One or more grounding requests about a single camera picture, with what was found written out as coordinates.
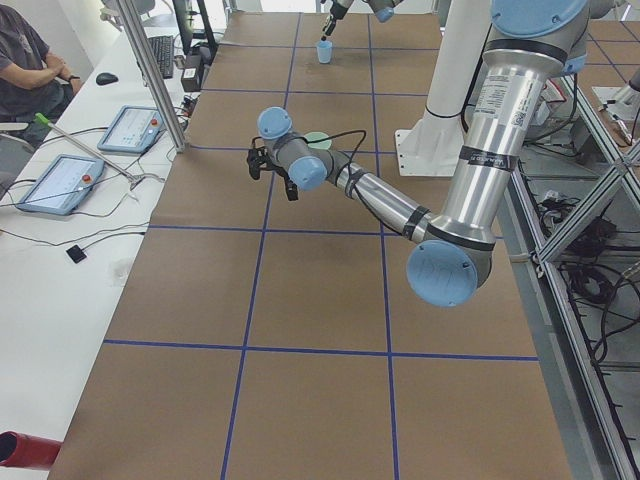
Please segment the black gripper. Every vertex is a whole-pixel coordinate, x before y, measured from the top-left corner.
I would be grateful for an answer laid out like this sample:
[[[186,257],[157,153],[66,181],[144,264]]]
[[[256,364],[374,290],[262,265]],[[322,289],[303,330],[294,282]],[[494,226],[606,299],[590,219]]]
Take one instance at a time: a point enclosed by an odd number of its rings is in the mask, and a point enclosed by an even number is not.
[[[253,180],[259,180],[262,172],[274,171],[283,180],[284,191],[288,201],[298,200],[298,187],[291,180],[287,171],[278,167],[269,155],[266,146],[256,146],[255,144],[248,150],[247,159],[249,175]]]
[[[329,9],[329,16],[326,19],[326,22],[322,28],[321,40],[328,40],[337,24],[338,20],[342,20],[350,7],[353,4],[353,0],[332,0],[331,6]]]

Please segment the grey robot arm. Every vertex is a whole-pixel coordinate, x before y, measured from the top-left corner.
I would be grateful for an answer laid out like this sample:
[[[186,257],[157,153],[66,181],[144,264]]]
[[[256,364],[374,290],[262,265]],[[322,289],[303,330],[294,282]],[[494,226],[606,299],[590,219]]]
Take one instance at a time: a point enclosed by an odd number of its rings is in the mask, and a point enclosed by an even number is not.
[[[292,191],[313,190],[323,182],[341,188],[388,229],[415,243],[406,275],[418,297],[440,307],[461,305],[490,275],[492,224],[544,84],[583,65],[576,54],[591,11],[588,1],[492,2],[483,51],[487,76],[438,214],[346,153],[311,147],[277,106],[258,116],[264,145],[249,150],[250,174],[258,178],[262,170],[275,171]]]
[[[337,23],[346,16],[353,3],[354,0],[336,0],[332,2],[329,14],[322,27],[321,40],[329,39]],[[401,3],[402,0],[366,1],[366,4],[380,23],[388,21],[394,15],[395,8]]]

